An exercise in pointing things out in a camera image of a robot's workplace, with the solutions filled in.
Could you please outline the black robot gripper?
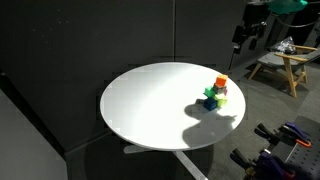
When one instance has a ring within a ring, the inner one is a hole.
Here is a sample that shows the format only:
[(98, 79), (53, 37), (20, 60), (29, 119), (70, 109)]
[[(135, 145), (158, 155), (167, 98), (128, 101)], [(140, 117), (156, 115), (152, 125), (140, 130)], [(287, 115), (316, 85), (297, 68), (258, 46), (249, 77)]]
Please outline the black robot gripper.
[(233, 52), (239, 54), (241, 52), (242, 44), (244, 42), (245, 35), (253, 35), (251, 37), (249, 50), (255, 50), (258, 40), (263, 37), (263, 33), (258, 33), (266, 26), (266, 20), (270, 14), (268, 6), (266, 4), (253, 5), (248, 4), (245, 7), (243, 15), (243, 26), (237, 26), (232, 38), (234, 43)]

